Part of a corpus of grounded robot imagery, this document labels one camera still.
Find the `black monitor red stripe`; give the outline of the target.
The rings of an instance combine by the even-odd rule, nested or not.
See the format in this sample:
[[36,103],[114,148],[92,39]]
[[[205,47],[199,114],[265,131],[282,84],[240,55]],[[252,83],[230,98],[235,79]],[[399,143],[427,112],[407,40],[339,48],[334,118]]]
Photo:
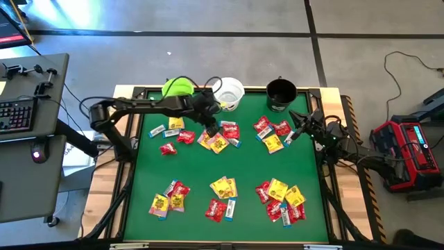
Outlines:
[[18,24],[0,8],[0,49],[31,45],[30,38]]

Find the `black computer mouse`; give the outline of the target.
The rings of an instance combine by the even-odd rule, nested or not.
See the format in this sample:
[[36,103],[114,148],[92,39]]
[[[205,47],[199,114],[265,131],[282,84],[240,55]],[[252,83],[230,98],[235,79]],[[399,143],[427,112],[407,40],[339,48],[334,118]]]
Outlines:
[[35,140],[31,145],[31,158],[37,164],[45,163],[49,158],[49,141]]

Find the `red black power station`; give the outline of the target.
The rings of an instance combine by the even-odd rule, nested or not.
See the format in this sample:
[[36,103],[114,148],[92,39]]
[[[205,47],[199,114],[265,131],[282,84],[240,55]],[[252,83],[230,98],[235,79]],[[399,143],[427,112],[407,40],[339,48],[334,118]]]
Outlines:
[[395,158],[395,178],[384,182],[389,192],[425,191],[444,183],[417,119],[394,117],[373,129],[369,140],[376,151]]

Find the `dark blue floor stand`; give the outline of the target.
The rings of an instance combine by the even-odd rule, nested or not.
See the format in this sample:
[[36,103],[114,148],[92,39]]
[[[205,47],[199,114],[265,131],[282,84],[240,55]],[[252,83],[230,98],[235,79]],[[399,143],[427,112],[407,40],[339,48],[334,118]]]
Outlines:
[[425,117],[444,122],[444,87],[422,101]]

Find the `black halloween bucket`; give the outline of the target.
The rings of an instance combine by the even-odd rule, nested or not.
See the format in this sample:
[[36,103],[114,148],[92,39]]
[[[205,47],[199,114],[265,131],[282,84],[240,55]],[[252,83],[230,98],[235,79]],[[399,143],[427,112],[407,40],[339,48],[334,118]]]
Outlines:
[[297,97],[296,86],[282,77],[271,81],[266,86],[266,105],[273,111],[284,111]]

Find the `white printed box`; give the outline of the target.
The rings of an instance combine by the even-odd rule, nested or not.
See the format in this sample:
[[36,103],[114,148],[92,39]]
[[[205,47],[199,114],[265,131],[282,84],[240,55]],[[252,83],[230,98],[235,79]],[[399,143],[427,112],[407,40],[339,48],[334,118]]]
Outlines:
[[84,167],[90,165],[92,157],[71,145],[66,143],[64,158],[62,161],[63,167]]

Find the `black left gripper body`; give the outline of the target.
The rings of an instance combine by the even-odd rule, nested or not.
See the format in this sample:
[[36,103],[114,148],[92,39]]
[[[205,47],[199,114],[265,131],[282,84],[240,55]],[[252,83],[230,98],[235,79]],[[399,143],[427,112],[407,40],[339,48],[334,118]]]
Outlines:
[[203,91],[191,98],[193,111],[190,114],[195,122],[216,122],[215,114],[221,112],[220,103],[212,91]]

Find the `black backlit keyboard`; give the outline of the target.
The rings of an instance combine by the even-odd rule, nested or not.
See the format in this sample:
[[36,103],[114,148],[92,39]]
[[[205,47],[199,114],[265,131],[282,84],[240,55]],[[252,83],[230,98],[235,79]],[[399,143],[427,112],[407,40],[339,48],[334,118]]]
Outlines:
[[0,101],[0,134],[32,131],[36,108],[35,97]]

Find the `grey desk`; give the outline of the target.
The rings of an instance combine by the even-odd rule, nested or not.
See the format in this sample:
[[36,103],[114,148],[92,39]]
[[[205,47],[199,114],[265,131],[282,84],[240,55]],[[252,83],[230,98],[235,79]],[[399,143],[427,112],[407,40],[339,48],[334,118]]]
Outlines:
[[0,143],[0,223],[46,217],[56,209],[66,137],[48,139],[49,158],[42,164],[32,160],[31,144]]

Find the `white label plate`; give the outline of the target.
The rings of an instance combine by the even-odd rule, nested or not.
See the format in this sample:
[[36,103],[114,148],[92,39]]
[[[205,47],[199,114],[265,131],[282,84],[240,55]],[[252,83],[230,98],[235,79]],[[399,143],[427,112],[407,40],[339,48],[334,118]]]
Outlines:
[[130,243],[111,244],[109,250],[141,250],[148,248],[149,248],[149,243],[130,242]]
[[304,244],[304,250],[343,250],[340,245],[330,245],[330,244]]

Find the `red Skittles candy packet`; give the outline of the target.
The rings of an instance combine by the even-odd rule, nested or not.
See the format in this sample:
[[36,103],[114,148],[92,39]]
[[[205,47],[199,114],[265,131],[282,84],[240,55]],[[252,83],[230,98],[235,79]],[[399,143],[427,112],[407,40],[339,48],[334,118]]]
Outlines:
[[208,209],[205,211],[205,216],[215,222],[220,222],[225,214],[228,205],[217,199],[211,199]]
[[160,151],[161,151],[161,154],[163,156],[165,156],[165,155],[176,155],[177,152],[178,152],[172,142],[167,142],[166,144],[163,144],[160,147]]
[[195,140],[195,132],[181,130],[177,136],[177,142],[183,142],[185,144],[191,144]]
[[272,222],[276,222],[282,217],[281,206],[282,203],[278,200],[272,200],[266,205],[266,212],[268,218]]
[[268,187],[270,185],[269,181],[264,181],[262,184],[255,188],[255,191],[259,197],[259,200],[262,204],[265,204],[271,200],[270,196],[266,193]]
[[229,138],[239,139],[240,138],[239,126],[236,124],[224,124],[223,136],[227,139]]
[[272,127],[278,136],[288,135],[292,131],[287,120],[282,120],[280,123],[272,124]]
[[253,128],[260,133],[263,131],[268,125],[270,124],[270,121],[267,116],[263,115],[259,118],[258,122],[253,124]]
[[184,185],[181,181],[177,181],[173,187],[173,190],[171,191],[171,196],[175,194],[182,194],[184,197],[186,197],[190,191],[190,187]]
[[303,203],[298,206],[289,205],[288,213],[291,224],[295,224],[298,220],[306,219],[305,207]]

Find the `white halloween bucket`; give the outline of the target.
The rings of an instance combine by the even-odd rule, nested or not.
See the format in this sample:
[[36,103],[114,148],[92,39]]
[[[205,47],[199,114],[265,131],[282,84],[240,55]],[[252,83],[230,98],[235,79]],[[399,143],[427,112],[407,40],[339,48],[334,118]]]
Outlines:
[[212,91],[222,111],[226,112],[235,110],[245,95],[243,84],[233,77],[223,77],[218,80],[213,84]]

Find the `green halloween bucket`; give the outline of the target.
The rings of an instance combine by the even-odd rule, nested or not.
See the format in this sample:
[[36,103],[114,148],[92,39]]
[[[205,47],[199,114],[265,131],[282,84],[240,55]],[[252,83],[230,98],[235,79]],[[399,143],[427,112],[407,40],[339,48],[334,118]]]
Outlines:
[[162,96],[176,96],[184,94],[193,94],[194,84],[188,78],[169,79],[162,87]]

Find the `yellow black hazard strip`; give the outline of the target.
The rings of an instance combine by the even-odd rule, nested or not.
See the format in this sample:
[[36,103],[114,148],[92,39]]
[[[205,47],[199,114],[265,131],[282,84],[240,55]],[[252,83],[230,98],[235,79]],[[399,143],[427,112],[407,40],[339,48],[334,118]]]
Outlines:
[[[363,141],[361,140],[361,135],[355,116],[355,110],[352,105],[352,100],[349,96],[342,94],[341,103],[343,105],[343,111],[348,130],[351,132],[357,144],[361,146],[363,144]],[[366,212],[372,237],[377,242],[386,244],[386,232],[382,224],[382,218],[377,203],[377,196],[375,194],[375,189],[373,187],[370,172],[364,168],[358,169],[357,171],[361,190],[364,196],[364,203],[366,206]]]

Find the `black desk clamp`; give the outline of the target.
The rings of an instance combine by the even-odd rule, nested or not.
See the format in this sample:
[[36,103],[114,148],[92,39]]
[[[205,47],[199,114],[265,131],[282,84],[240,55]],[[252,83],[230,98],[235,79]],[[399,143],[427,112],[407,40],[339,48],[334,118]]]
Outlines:
[[34,65],[32,69],[27,69],[22,65],[7,66],[3,63],[3,68],[5,70],[3,78],[6,78],[8,80],[12,80],[15,75],[27,76],[28,73],[31,72],[36,72],[38,74],[43,73],[43,69],[40,65]]
[[53,76],[57,75],[58,72],[54,68],[48,68],[47,73],[49,73],[49,77],[47,81],[42,81],[36,86],[34,91],[34,97],[38,99],[50,99],[51,96],[46,93],[46,91],[53,87],[53,83],[51,82]]

